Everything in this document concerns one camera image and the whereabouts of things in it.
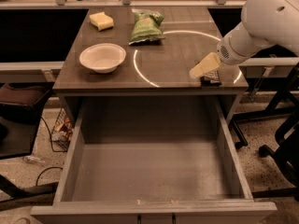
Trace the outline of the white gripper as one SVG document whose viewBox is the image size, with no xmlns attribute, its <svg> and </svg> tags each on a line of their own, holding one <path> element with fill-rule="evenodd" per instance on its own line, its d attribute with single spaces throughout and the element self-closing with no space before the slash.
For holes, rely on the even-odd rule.
<svg viewBox="0 0 299 224">
<path fill-rule="evenodd" d="M 190 77 L 197 79 L 214 72 L 221 67 L 221 62 L 228 65 L 243 63 L 263 49 L 274 46 L 266 39 L 251 35 L 240 22 L 226 34 L 217 45 L 217 53 L 210 52 L 190 71 Z"/>
</svg>

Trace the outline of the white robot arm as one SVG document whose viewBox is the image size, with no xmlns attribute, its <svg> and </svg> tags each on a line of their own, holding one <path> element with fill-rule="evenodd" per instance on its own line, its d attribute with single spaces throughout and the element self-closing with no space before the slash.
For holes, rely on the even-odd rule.
<svg viewBox="0 0 299 224">
<path fill-rule="evenodd" d="M 190 71 L 197 79 L 223 64 L 236 65 L 263 49 L 279 45 L 299 55 L 299 0 L 247 0 L 241 22 Z"/>
</svg>

